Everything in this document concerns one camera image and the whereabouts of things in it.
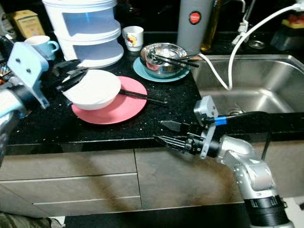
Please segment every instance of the metal bowl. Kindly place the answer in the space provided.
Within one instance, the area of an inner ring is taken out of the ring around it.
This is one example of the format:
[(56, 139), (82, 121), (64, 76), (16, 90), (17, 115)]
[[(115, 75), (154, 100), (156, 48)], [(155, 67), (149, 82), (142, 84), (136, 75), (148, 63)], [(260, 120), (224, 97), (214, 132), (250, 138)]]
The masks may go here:
[(170, 63), (164, 63), (153, 57), (154, 54), (170, 57), (179, 58), (187, 56), (187, 52), (175, 45), (170, 43), (154, 43), (145, 46), (141, 49), (140, 61), (145, 66), (146, 72), (155, 78), (172, 78), (185, 70), (185, 65), (180, 66), (172, 65)]

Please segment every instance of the white hose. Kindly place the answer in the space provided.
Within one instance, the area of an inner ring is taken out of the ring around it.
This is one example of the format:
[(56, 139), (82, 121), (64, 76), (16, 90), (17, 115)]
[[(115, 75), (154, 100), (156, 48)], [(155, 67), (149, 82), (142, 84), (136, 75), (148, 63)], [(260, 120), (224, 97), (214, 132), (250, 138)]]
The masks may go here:
[(199, 56), (201, 58), (203, 58), (208, 65), (210, 66), (212, 72), (214, 73), (215, 77), (218, 79), (218, 81), (222, 84), (222, 86), (226, 89), (226, 90), (231, 90), (232, 89), (232, 65), (233, 65), (233, 60), (234, 57), (239, 49), (239, 47), (241, 46), (241, 44), (244, 42), (244, 40), (250, 36), (251, 33), (253, 33), (255, 30), (257, 30), (259, 27), (261, 27), (262, 25), (264, 25), (266, 22), (270, 21), (271, 19), (275, 18), (276, 16), (285, 13), (287, 11), (290, 10), (299, 10), (303, 8), (303, 4), (301, 3), (297, 3), (294, 4), (292, 6), (288, 6), (286, 8), (280, 9), (277, 12), (271, 14), (270, 16), (268, 16), (267, 18), (265, 18), (264, 20), (262, 20), (261, 22), (257, 23), (254, 27), (252, 27), (247, 33), (245, 33), (242, 38), (238, 41), (238, 43), (235, 45), (234, 49), (232, 50), (230, 59), (229, 59), (229, 66), (228, 66), (228, 85), (223, 81), (223, 79), (219, 76), (219, 74), (217, 73), (216, 69), (214, 68), (214, 66), (212, 65), (211, 61), (203, 54), (199, 54)]

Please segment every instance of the stainless steel sink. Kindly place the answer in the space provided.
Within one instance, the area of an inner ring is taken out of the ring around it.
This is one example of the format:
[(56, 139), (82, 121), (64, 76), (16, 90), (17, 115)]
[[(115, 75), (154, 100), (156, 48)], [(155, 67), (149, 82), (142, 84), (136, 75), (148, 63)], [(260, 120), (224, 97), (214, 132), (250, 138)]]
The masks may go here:
[[(228, 81), (230, 56), (208, 56), (219, 75)], [(236, 56), (233, 89), (218, 82), (205, 61), (192, 74), (200, 95), (211, 95), (220, 114), (243, 111), (304, 112), (304, 64), (288, 55)]]

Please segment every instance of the light blue mug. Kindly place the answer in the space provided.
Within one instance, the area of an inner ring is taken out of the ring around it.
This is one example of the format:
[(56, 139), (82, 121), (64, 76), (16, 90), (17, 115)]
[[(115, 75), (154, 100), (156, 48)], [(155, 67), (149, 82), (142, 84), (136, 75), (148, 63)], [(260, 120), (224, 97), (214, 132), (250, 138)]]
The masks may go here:
[(50, 40), (48, 36), (33, 36), (26, 39), (24, 42), (30, 44), (34, 49), (42, 52), (50, 59), (55, 59), (55, 52), (59, 50), (59, 44)]

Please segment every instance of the blue tape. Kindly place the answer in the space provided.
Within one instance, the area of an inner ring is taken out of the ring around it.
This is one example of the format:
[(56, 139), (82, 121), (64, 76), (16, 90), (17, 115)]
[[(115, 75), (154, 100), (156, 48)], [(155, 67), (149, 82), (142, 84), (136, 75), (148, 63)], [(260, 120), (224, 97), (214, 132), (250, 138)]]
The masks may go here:
[(214, 121), (215, 121), (215, 125), (216, 126), (226, 125), (227, 124), (227, 118), (226, 118), (226, 116), (221, 116), (221, 117), (214, 118)]

